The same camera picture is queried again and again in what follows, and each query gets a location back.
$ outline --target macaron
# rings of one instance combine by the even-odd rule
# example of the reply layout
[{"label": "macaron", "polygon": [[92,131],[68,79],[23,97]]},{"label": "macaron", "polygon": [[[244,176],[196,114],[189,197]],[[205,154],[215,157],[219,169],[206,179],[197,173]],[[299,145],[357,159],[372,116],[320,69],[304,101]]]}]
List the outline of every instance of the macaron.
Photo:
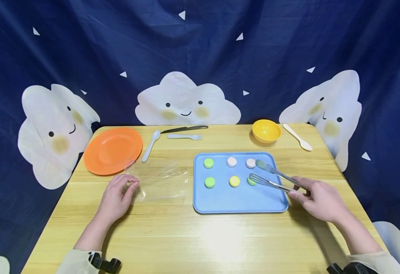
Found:
[{"label": "macaron", "polygon": [[208,177],[204,180],[204,185],[207,188],[213,188],[215,186],[215,179],[212,177]]},{"label": "macaron", "polygon": [[204,167],[205,168],[212,168],[214,166],[214,160],[207,158],[204,161]]},{"label": "macaron", "polygon": [[239,185],[239,182],[240,182],[240,180],[237,176],[232,176],[229,179],[229,184],[234,188]]},{"label": "macaron", "polygon": [[249,185],[256,185],[256,183],[252,180],[250,180],[249,177],[247,177],[247,182],[249,183]]},{"label": "macaron", "polygon": [[255,168],[255,166],[256,166],[255,159],[247,159],[247,161],[245,162],[245,166],[250,169]]},{"label": "macaron", "polygon": [[227,164],[229,167],[234,167],[236,165],[236,159],[234,157],[229,157]]}]

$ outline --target knife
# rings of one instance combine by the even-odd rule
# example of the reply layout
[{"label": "knife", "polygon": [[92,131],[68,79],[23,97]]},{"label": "knife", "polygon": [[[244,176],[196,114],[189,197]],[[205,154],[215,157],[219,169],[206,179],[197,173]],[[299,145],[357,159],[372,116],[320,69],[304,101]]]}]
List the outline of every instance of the knife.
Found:
[{"label": "knife", "polygon": [[195,127],[178,127],[176,129],[164,130],[160,134],[171,133],[171,132],[179,132],[179,131],[185,131],[185,130],[193,130],[193,129],[208,129],[208,128],[209,127],[207,125],[196,125]]}]

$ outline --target white plastic spoon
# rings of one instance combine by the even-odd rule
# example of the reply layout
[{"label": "white plastic spoon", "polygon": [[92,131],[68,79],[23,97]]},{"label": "white plastic spoon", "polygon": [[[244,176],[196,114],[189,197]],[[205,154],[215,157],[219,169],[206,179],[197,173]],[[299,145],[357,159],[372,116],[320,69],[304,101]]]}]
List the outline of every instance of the white plastic spoon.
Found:
[{"label": "white plastic spoon", "polygon": [[148,160],[148,157],[150,156],[151,149],[153,148],[154,142],[157,141],[157,139],[160,138],[160,131],[156,130],[153,133],[153,136],[151,136],[151,143],[148,146],[148,149],[146,150],[144,156],[142,157],[142,162],[146,162]]},{"label": "white plastic spoon", "polygon": [[293,135],[296,139],[298,139],[300,146],[307,151],[311,151],[312,150],[312,146],[310,146],[310,144],[308,144],[308,142],[304,141],[302,138],[300,138],[299,135],[297,135],[297,133],[294,132],[294,130],[292,130],[292,128],[287,125],[287,124],[283,124],[282,125],[284,127],[284,129],[286,129],[289,133],[291,133],[291,135]]}]

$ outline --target right hand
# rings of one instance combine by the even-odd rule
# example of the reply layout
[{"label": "right hand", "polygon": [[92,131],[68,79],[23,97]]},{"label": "right hand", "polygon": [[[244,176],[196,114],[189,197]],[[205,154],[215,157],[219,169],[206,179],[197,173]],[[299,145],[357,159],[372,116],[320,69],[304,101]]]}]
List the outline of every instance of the right hand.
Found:
[{"label": "right hand", "polygon": [[[133,183],[123,192],[125,186]],[[107,188],[102,194],[101,203],[96,212],[95,219],[112,225],[120,217],[124,216],[130,207],[134,191],[139,187],[139,180],[131,175],[117,174],[108,183]]]},{"label": "right hand", "polygon": [[352,214],[332,185],[299,176],[294,176],[293,179],[309,190],[311,196],[310,198],[303,196],[301,192],[297,191],[299,189],[297,185],[294,187],[296,191],[290,191],[288,195],[300,202],[303,208],[317,219],[335,224]]}]

